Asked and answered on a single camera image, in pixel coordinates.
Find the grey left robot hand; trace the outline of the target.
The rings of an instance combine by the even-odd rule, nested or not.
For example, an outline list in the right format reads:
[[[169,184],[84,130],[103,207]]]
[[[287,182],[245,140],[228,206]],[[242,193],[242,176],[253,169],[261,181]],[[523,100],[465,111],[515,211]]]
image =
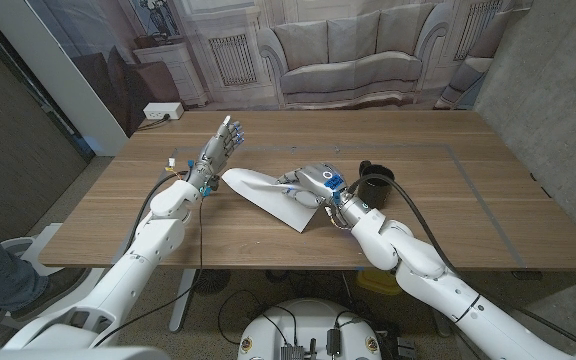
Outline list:
[[[227,115],[216,134],[200,151],[185,180],[195,186],[203,196],[216,191],[220,179],[219,173],[234,150],[243,142],[244,132],[241,124]]]

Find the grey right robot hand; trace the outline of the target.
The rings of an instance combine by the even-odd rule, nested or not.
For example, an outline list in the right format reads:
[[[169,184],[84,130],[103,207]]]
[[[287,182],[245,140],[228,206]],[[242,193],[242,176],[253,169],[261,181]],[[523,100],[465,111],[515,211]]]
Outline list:
[[[323,207],[340,229],[352,229],[371,208],[349,189],[342,173],[329,163],[316,163],[289,171],[276,180],[288,185],[283,193],[308,208]]]

